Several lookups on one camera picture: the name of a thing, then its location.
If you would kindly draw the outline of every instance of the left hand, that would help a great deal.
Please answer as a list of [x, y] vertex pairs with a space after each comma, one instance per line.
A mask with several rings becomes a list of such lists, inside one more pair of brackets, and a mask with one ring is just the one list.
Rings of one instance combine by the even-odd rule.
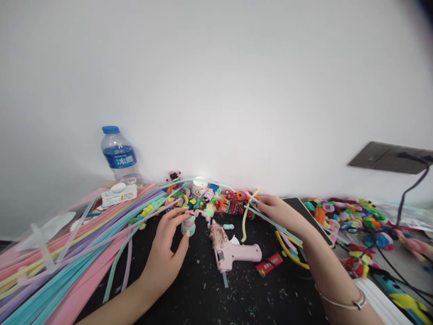
[[140, 286], [151, 296], [153, 302], [174, 282], [185, 259], [189, 246], [189, 230], [180, 241], [176, 253], [170, 248], [176, 227], [191, 217], [183, 214], [186, 210], [176, 208], [161, 218], [146, 266], [138, 279]]

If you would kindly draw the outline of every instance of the blue bottle cap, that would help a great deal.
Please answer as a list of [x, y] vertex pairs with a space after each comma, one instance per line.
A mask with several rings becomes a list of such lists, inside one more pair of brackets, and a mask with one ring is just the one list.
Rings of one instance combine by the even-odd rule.
[[107, 125], [102, 127], [102, 132], [104, 132], [104, 134], [118, 134], [120, 130], [117, 126]]

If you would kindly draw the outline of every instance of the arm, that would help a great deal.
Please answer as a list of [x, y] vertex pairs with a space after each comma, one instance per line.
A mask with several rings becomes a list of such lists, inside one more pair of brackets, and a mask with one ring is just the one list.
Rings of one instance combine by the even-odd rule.
[[[261, 196], [258, 208], [273, 221], [293, 232], [304, 242], [316, 285], [327, 299], [352, 306], [361, 298], [361, 292], [329, 248], [318, 231], [295, 209], [276, 196]], [[335, 306], [322, 299], [331, 324], [383, 324], [382, 320], [367, 304], [362, 310], [351, 310]]]
[[79, 322], [79, 325], [133, 324], [171, 286], [179, 274], [189, 246], [189, 230], [182, 238], [176, 254], [171, 242], [176, 227], [191, 216], [177, 208], [166, 213], [159, 222], [152, 249], [143, 273], [121, 294]]

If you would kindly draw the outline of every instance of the pink glue gun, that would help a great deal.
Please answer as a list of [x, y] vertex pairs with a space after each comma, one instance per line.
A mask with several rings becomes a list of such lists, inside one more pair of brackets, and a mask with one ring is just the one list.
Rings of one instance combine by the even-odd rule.
[[254, 245], [235, 245], [232, 244], [224, 231], [224, 228], [212, 220], [211, 239], [215, 252], [216, 265], [222, 273], [224, 285], [229, 287], [226, 272], [231, 271], [234, 260], [260, 262], [262, 251], [257, 244]]

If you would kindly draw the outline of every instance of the water bottle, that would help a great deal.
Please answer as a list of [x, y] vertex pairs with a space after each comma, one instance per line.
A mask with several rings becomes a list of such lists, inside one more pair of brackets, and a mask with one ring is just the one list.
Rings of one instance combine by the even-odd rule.
[[143, 187], [144, 182], [138, 172], [137, 160], [131, 143], [120, 133], [117, 126], [103, 126], [102, 131], [105, 134], [101, 141], [102, 153], [116, 181]]

